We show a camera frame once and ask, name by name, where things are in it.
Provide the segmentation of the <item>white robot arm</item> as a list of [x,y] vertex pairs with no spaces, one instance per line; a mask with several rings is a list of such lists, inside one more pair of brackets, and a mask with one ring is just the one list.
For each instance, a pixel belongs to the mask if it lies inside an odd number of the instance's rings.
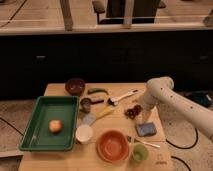
[[179,112],[188,122],[213,142],[213,111],[173,91],[174,81],[170,77],[152,78],[147,81],[145,92],[138,102],[146,112],[159,101]]

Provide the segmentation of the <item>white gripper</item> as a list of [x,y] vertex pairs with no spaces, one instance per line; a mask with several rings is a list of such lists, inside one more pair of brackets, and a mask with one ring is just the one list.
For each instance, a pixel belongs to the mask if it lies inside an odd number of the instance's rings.
[[158,100],[148,91],[145,91],[138,99],[138,103],[142,106],[142,121],[147,122],[151,116],[151,110],[156,106]]

